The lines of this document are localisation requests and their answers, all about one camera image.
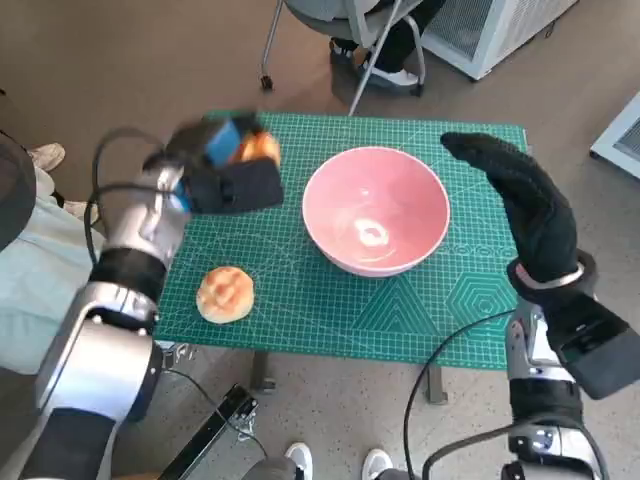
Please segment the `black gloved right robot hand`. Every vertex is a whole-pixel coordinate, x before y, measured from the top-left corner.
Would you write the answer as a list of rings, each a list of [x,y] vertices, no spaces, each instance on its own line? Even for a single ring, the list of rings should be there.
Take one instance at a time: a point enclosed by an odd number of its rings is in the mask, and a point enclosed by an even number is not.
[[[547,283],[578,270],[573,211],[533,157],[481,133],[447,132],[441,144],[454,158],[483,171],[502,197],[519,263],[530,278]]]

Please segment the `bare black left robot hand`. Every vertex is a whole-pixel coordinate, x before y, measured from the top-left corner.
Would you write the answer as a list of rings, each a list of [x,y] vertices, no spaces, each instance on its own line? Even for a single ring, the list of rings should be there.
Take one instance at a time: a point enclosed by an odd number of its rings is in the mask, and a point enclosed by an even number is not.
[[[279,142],[255,112],[185,123],[173,133],[165,152],[183,160],[203,161],[216,169],[263,159],[281,166]]]

